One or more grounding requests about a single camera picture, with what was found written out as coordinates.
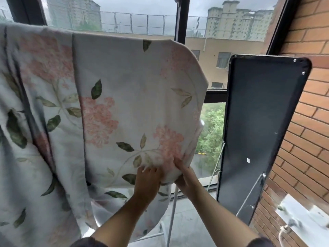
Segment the person's left hand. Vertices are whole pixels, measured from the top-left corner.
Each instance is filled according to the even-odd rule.
[[[148,206],[157,195],[164,177],[162,167],[144,167],[137,170],[134,197]]]

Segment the person's right arm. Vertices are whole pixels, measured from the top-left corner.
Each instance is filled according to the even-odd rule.
[[[175,184],[191,200],[217,247],[246,247],[259,237],[205,190],[192,168],[178,158],[174,163],[183,173]]]

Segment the apartment building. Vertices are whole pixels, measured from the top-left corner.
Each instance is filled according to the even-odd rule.
[[[47,0],[47,6],[55,27],[78,29],[87,23],[102,28],[100,6],[93,0]]]
[[[273,10],[237,8],[239,1],[224,1],[208,10],[205,37],[264,41]]]

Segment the forearm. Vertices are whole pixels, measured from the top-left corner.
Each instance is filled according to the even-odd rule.
[[[203,188],[197,188],[192,203],[216,246],[246,247],[258,236],[240,219],[221,206]]]
[[[132,196],[116,214],[92,234],[92,237],[109,247],[126,247],[139,217],[146,208],[147,204],[144,201]]]

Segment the brick wall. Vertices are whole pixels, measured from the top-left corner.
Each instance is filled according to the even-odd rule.
[[[287,193],[329,213],[329,0],[302,0],[282,54],[306,56],[313,69],[250,224],[276,246],[285,222],[275,208]],[[284,242],[307,246],[294,232],[284,234]]]

